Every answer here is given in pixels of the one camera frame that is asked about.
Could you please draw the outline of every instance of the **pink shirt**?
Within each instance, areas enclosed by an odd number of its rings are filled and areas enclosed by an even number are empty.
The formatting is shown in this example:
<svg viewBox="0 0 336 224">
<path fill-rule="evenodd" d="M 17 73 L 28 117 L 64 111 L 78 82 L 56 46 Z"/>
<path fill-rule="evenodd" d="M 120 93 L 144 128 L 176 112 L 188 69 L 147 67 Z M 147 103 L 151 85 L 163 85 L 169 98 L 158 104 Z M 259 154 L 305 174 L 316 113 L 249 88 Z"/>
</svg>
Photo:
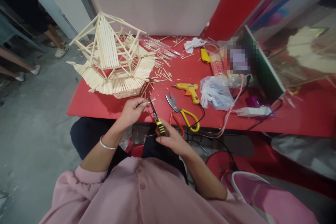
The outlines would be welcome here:
<svg viewBox="0 0 336 224">
<path fill-rule="evenodd" d="M 156 158 L 129 157 L 106 178 L 78 167 L 58 178 L 52 207 L 40 223 L 266 223 L 251 206 L 228 192 L 206 200 L 183 175 Z"/>
</svg>

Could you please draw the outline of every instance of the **hand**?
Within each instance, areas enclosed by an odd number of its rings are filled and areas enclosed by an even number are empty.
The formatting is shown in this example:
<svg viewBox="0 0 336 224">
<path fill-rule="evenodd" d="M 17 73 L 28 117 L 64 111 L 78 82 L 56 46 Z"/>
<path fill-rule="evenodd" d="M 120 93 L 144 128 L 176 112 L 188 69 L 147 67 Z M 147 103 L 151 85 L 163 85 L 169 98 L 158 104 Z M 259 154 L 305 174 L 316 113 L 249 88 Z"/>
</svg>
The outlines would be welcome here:
<svg viewBox="0 0 336 224">
<path fill-rule="evenodd" d="M 172 151 L 181 156 L 182 158 L 187 158 L 196 154 L 193 148 L 180 136 L 180 134 L 169 125 L 166 121 L 160 119 L 168 137 L 160 136 L 160 132 L 156 129 L 156 133 L 159 137 L 156 138 L 156 141 L 160 144 L 169 147 Z"/>
<path fill-rule="evenodd" d="M 123 126 L 129 127 L 133 125 L 141 116 L 141 113 L 149 106 L 149 102 L 141 97 L 128 100 L 124 109 L 122 110 L 121 116 L 118 120 L 123 123 Z"/>
</svg>

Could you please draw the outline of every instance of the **glue gun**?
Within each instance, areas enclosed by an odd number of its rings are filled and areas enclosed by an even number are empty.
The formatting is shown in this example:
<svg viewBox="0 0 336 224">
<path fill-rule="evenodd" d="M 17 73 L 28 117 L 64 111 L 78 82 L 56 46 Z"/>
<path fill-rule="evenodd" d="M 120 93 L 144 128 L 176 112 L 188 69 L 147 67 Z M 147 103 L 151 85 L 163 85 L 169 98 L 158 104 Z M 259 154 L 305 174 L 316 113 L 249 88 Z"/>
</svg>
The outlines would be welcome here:
<svg viewBox="0 0 336 224">
<path fill-rule="evenodd" d="M 199 98 L 195 92 L 195 90 L 198 89 L 198 86 L 196 84 L 190 84 L 190 83 L 177 83 L 176 85 L 172 85 L 174 87 L 177 87 L 178 89 L 182 89 L 182 90 L 185 90 L 187 96 L 191 96 L 192 98 L 192 103 L 194 105 L 197 105 L 199 104 Z"/>
</svg>

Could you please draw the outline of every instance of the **gray floor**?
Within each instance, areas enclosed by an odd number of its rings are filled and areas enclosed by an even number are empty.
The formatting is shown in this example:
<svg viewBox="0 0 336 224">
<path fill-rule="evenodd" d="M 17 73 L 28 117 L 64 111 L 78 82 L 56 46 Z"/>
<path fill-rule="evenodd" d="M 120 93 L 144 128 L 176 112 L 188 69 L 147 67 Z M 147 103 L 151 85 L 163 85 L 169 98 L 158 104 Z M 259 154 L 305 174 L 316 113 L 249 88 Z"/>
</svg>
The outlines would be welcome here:
<svg viewBox="0 0 336 224">
<path fill-rule="evenodd" d="M 38 223 L 51 206 L 57 177 L 80 163 L 69 136 L 77 118 L 65 115 L 80 76 L 65 62 L 83 63 L 84 58 L 74 46 L 62 59 L 54 57 L 54 49 L 46 50 L 40 59 L 38 52 L 27 58 L 32 65 L 42 65 L 38 76 L 28 73 L 24 83 L 13 82 L 0 92 L 5 101 L 0 107 L 0 190 L 9 194 L 0 223 Z M 238 146 L 249 147 L 241 150 L 246 155 L 251 146 L 242 141 Z M 235 139 L 227 144 L 234 149 L 233 142 L 238 143 Z M 206 147 L 206 153 L 192 145 L 204 159 L 215 151 Z M 297 196 L 320 223 L 328 223 L 334 201 L 282 181 L 272 182 Z"/>
</svg>

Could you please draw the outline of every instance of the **pink bag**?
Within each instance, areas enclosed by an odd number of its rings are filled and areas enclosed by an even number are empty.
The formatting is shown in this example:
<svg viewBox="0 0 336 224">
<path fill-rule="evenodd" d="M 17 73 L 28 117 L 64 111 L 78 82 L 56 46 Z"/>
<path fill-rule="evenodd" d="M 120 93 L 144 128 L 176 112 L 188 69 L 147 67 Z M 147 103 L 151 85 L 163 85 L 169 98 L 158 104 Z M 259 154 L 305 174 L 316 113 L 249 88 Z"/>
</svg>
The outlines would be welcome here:
<svg viewBox="0 0 336 224">
<path fill-rule="evenodd" d="M 290 192 L 270 185 L 256 174 L 226 171 L 221 182 L 270 224 L 318 224 L 315 215 Z"/>
</svg>

